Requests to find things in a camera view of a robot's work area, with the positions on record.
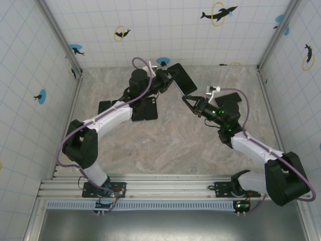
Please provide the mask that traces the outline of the small black controller board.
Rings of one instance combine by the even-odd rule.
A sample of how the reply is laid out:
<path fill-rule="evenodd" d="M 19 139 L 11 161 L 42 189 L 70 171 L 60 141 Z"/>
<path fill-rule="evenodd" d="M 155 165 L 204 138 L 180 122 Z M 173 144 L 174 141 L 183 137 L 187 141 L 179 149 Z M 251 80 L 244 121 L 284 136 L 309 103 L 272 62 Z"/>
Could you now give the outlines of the small black controller board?
<path fill-rule="evenodd" d="M 249 200 L 233 201 L 233 208 L 237 216 L 241 214 L 245 215 L 247 212 L 250 211 L 251 204 Z"/>
<path fill-rule="evenodd" d="M 94 212 L 96 213 L 97 216 L 100 216 L 100 215 L 104 216 L 106 213 L 109 213 L 111 211 L 113 206 L 114 206 L 113 202 L 102 203 L 101 201 L 96 201 Z"/>

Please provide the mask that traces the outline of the grey metal panel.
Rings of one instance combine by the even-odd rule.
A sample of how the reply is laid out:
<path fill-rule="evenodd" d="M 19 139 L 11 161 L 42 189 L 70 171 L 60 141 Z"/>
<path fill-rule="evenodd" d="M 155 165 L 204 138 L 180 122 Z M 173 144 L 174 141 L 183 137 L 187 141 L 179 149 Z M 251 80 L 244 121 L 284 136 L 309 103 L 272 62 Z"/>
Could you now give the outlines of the grey metal panel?
<path fill-rule="evenodd" d="M 49 210 L 39 241 L 306 241 L 295 206 L 219 211 Z"/>

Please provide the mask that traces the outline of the aluminium side rail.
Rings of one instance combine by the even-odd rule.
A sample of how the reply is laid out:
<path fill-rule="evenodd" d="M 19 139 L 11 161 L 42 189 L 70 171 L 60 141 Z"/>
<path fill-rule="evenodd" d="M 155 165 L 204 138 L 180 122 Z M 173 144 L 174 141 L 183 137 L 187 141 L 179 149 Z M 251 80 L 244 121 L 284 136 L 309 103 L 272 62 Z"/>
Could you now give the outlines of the aluminium side rail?
<path fill-rule="evenodd" d="M 69 123 L 72 120 L 73 113 L 74 113 L 74 108 L 75 108 L 75 105 L 76 105 L 76 102 L 77 102 L 77 98 L 79 96 L 79 92 L 80 92 L 80 88 L 81 88 L 82 82 L 83 82 L 83 76 L 80 76 L 76 81 L 75 88 L 74 88 L 74 90 L 72 92 L 72 95 L 71 95 L 71 101 L 70 101 L 70 105 L 68 107 L 68 112 L 67 112 L 68 115 L 66 117 L 66 121 L 64 123 L 64 129 L 63 129 L 63 132 L 61 134 L 61 139 L 60 139 L 61 142 L 65 138 L 67 130 L 68 130 Z"/>
<path fill-rule="evenodd" d="M 266 105 L 266 108 L 267 108 L 269 119 L 270 119 L 270 122 L 271 122 L 271 125 L 272 125 L 273 133 L 274 133 L 275 138 L 276 138 L 277 145 L 278 145 L 280 150 L 285 151 L 285 146 L 284 146 L 283 140 L 282 140 L 281 135 L 280 135 L 280 131 L 279 131 L 279 128 L 278 128 L 278 125 L 277 125 L 277 121 L 276 121 L 276 118 L 275 118 L 275 115 L 274 115 L 274 111 L 272 109 L 271 101 L 270 101 L 270 98 L 268 96 L 268 93 L 267 93 L 267 90 L 266 90 L 262 75 L 261 75 L 261 73 L 259 71 L 257 71 L 257 77 L 258 77 L 260 88 L 261 88 L 261 91 L 262 91 L 262 94 L 263 94 L 263 98 L 264 98 L 264 101 L 265 101 L 265 105 Z"/>

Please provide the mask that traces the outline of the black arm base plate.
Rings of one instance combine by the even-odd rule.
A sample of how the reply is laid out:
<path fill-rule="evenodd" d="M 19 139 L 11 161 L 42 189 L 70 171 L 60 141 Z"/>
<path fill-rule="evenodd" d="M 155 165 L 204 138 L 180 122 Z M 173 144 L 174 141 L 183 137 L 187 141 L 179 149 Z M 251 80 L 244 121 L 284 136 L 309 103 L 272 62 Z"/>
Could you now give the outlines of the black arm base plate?
<path fill-rule="evenodd" d="M 261 194 L 255 191 L 234 191 L 230 182 L 214 182 L 207 188 L 214 191 L 217 198 L 261 197 Z"/>
<path fill-rule="evenodd" d="M 124 198 L 126 194 L 126 182 L 111 182 L 107 192 L 100 188 L 93 186 L 91 183 L 86 182 L 83 185 L 82 197 L 83 198 L 98 198 L 98 197 L 112 197 L 116 195 L 118 198 Z"/>

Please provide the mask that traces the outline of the aluminium mounting rail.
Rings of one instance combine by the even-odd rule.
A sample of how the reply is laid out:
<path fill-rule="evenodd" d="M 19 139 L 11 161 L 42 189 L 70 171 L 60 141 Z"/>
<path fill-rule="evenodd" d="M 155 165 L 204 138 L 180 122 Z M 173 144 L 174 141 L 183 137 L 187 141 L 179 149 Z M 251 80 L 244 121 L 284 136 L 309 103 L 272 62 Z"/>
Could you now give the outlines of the aluminium mounting rail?
<path fill-rule="evenodd" d="M 213 175 L 156 175 L 110 174 L 111 181 L 125 182 L 127 200 L 206 200 L 215 199 L 208 189 L 216 181 L 229 181 L 229 176 Z M 40 199 L 82 199 L 80 189 L 85 179 L 77 174 L 57 174 L 43 180 L 38 191 Z"/>

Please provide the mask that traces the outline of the aluminium corner post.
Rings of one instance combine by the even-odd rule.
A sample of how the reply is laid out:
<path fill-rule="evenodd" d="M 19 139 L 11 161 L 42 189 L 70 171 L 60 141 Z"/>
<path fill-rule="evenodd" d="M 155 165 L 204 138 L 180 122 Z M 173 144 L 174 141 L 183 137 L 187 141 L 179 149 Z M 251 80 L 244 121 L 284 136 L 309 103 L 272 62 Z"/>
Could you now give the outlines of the aluminium corner post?
<path fill-rule="evenodd" d="M 267 48 L 265 49 L 265 52 L 257 65 L 257 71 L 260 73 L 265 65 L 267 64 L 269 58 L 271 57 L 273 51 L 277 47 L 277 44 L 279 43 L 280 39 L 284 35 L 285 30 L 289 27 L 289 23 L 294 16 L 295 12 L 297 11 L 298 7 L 300 6 L 302 0 L 291 0 L 281 22 L 278 24 L 278 27 L 276 29 L 276 32 L 274 33 L 272 39 L 268 43 Z"/>
<path fill-rule="evenodd" d="M 61 48 L 64 50 L 66 58 L 69 60 L 71 64 L 71 68 L 75 71 L 79 76 L 82 75 L 82 68 L 80 67 L 74 52 L 70 48 L 67 40 L 62 33 L 58 23 L 56 22 L 52 12 L 50 11 L 45 0 L 35 0 L 36 5 L 39 7 L 41 13 L 43 14 L 45 20 L 47 21 L 49 27 L 53 31 L 55 37 L 57 38 Z"/>

